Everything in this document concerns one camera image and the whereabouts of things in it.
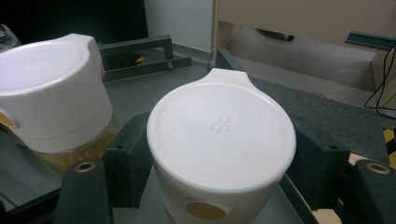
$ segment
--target white wall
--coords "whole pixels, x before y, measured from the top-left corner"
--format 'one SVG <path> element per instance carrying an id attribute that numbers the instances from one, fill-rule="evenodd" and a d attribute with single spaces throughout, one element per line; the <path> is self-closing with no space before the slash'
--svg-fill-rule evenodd
<path id="1" fill-rule="evenodd" d="M 148 35 L 170 35 L 180 46 L 212 51 L 215 0 L 145 0 Z"/>

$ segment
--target gray carpet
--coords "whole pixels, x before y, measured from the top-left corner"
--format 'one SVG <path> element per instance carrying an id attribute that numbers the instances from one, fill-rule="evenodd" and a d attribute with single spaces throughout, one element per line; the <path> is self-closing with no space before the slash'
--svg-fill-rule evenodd
<path id="1" fill-rule="evenodd" d="M 306 124 L 308 121 L 308 125 L 327 133 L 352 152 L 389 164 L 383 128 L 395 128 L 394 120 L 312 93 L 253 77 L 250 80 L 276 100 L 294 122 Z"/>

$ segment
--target yellow black warning tape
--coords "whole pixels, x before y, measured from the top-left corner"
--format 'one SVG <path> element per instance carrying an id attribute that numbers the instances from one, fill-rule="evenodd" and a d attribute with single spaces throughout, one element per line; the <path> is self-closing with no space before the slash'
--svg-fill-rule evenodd
<path id="1" fill-rule="evenodd" d="M 396 140 L 395 140 L 396 129 L 384 129 L 385 143 L 387 144 L 387 150 L 389 155 L 390 165 L 396 167 Z"/>

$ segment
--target plastic bag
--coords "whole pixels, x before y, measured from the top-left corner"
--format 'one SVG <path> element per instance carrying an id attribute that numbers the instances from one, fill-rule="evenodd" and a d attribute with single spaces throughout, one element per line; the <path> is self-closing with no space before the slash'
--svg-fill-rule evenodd
<path id="1" fill-rule="evenodd" d="M 20 46 L 20 40 L 4 24 L 0 25 L 0 53 Z"/>

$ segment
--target gold sticker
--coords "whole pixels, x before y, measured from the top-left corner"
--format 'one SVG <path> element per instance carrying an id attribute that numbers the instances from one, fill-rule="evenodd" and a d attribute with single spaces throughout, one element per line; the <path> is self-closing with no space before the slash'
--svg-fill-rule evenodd
<path id="1" fill-rule="evenodd" d="M 214 205 L 207 203 L 189 203 L 187 204 L 187 210 L 197 217 L 217 220 L 225 217 L 225 212 Z"/>
<path id="2" fill-rule="evenodd" d="M 3 114 L 2 112 L 0 112 L 0 122 L 6 124 L 8 127 L 13 127 L 15 128 L 16 124 L 14 121 L 12 121 L 12 119 L 10 119 L 9 117 L 7 117 L 5 114 Z"/>

